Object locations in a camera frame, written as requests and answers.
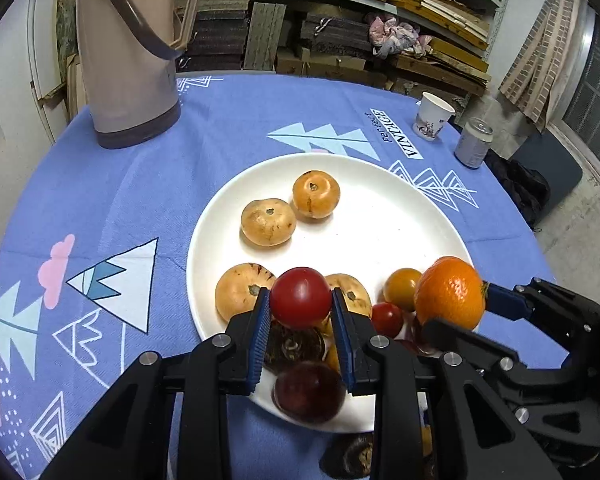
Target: brown kettle base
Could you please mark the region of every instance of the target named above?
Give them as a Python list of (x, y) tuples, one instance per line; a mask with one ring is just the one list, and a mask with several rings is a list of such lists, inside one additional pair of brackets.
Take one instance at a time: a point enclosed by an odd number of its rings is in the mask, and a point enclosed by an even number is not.
[(180, 103), (176, 102), (165, 113), (150, 121), (138, 124), (138, 126), (134, 126), (133, 128), (106, 133), (96, 130), (96, 138), (98, 139), (98, 144), (108, 150), (128, 148), (166, 132), (179, 118)]

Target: plate rim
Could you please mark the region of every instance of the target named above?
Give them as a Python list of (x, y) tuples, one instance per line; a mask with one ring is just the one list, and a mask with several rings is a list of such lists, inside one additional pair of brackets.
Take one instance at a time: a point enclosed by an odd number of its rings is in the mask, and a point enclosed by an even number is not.
[[(438, 212), (442, 215), (442, 217), (445, 219), (446, 223), (449, 225), (449, 227), (451, 227), (453, 232), (456, 234), (456, 236), (458, 236), (458, 239), (462, 243), (462, 246), (464, 247), (464, 250), (466, 252), (466, 257), (468, 260), (467, 263), (469, 263), (471, 266), (474, 266), (473, 260), (471, 258), (471, 254), (469, 253), (469, 249), (467, 248), (466, 244), (464, 243), (464, 240), (462, 239), (460, 233), (456, 229), (456, 226), (453, 225), (452, 221), (445, 215), (445, 213), (442, 211), (442, 209), (439, 208), (438, 204), (436, 204), (425, 193), (421, 192), (411, 182), (403, 179), (402, 177), (396, 175), (395, 173), (392, 173), (387, 168), (383, 168), (382, 166), (379, 166), (372, 162), (367, 162), (366, 160), (362, 160), (360, 158), (355, 158), (355, 157), (349, 156), (349, 155), (338, 155), (336, 153), (303, 152), (303, 153), (288, 153), (285, 155), (275, 156), (273, 158), (268, 158), (266, 160), (262, 160), (256, 164), (254, 164), (253, 166), (245, 168), (240, 173), (236, 174), (231, 179), (229, 179), (220, 189), (218, 189), (214, 193), (211, 200), (209, 200), (209, 202), (207, 202), (205, 208), (203, 209), (202, 213), (200, 213), (200, 216), (198, 217), (198, 220), (196, 221), (196, 225), (193, 229), (193, 232), (191, 234), (191, 239), (189, 241), (189, 249), (187, 250), (187, 265), (185, 267), (185, 281), (186, 281), (186, 286), (187, 286), (187, 301), (189, 301), (189, 312), (191, 314), (191, 318), (193, 320), (196, 332), (198, 333), (198, 337), (200, 338), (200, 342), (204, 341), (206, 338), (203, 338), (202, 334), (200, 333), (200, 328), (199, 328), (200, 324), (201, 324), (200, 318), (196, 315), (194, 308), (193, 308), (195, 301), (193, 298), (192, 272), (190, 272), (190, 269), (192, 267), (192, 260), (193, 260), (193, 247), (195, 247), (195, 245), (196, 245), (195, 242), (197, 241), (197, 238), (200, 235), (199, 231), (198, 231), (198, 226), (202, 223), (203, 220), (206, 219), (206, 216), (208, 216), (210, 214), (212, 207), (219, 200), (219, 197), (222, 195), (222, 192), (224, 191), (224, 189), (231, 186), (234, 183), (234, 181), (238, 180), (243, 175), (249, 174), (253, 171), (257, 171), (260, 167), (267, 166), (268, 164), (275, 164), (280, 159), (285, 159), (285, 158), (327, 158), (327, 157), (336, 157), (336, 158), (340, 158), (340, 159), (345, 159), (349, 162), (353, 162), (354, 164), (360, 163), (360, 164), (364, 164), (366, 166), (370, 166), (371, 168), (373, 168), (373, 170), (383, 171), (383, 172), (391, 175), (392, 177), (399, 179), (401, 182), (403, 182), (407, 186), (410, 186), (412, 189), (416, 190), (421, 196), (423, 196), (426, 200), (428, 200), (429, 203), (431, 205), (433, 205), (438, 210)], [(249, 396), (249, 399), (251, 401), (253, 401), (255, 404), (257, 404), (259, 407), (261, 407), (263, 410), (265, 410), (266, 412), (271, 413), (272, 415), (275, 415), (277, 418), (280, 418), (281, 420), (287, 420), (297, 426), (301, 426), (304, 428), (311, 428), (312, 430), (328, 431), (330, 433), (333, 433), (333, 430), (322, 430), (320, 428), (320, 425), (305, 424), (304, 422), (301, 422), (299, 420), (292, 419), (292, 418), (286, 416), (284, 413), (280, 412), (280, 410), (278, 410), (277, 408), (271, 409), (268, 404), (265, 404), (259, 397), (254, 396), (254, 394), (251, 394)]]

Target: can lid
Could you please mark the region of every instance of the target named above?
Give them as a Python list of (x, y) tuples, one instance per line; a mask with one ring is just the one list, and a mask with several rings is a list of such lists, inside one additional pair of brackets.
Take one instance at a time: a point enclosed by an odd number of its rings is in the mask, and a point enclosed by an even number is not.
[(487, 135), (493, 135), (493, 129), (482, 119), (479, 119), (478, 117), (472, 117), (467, 122), (479, 132)]

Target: table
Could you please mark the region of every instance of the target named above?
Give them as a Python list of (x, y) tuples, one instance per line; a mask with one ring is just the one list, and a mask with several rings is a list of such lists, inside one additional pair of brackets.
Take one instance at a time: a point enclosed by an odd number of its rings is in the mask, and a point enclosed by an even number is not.
[[(196, 219), (231, 177), (287, 153), (355, 156), (429, 196), (464, 239), (483, 279), (506, 287), (550, 270), (487, 167), (453, 156), (448, 125), (411, 131), (416, 101), (343, 82), (277, 75), (178, 81), (182, 116), (139, 146), (100, 148), (89, 111), (72, 121), (31, 177), (0, 248), (0, 448), (29, 480), (147, 349), (200, 339), (185, 285)], [(526, 321), (485, 314), (480, 332), (532, 367), (566, 352)], [(228, 403), (235, 479), (318, 479), (330, 435)]]

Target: silver can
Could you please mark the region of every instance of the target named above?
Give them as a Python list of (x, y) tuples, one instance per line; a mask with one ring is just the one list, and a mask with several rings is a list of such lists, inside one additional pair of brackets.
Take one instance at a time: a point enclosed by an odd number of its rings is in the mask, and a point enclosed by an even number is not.
[(468, 168), (476, 169), (482, 164), (492, 140), (491, 127), (483, 120), (472, 117), (462, 129), (454, 155)]

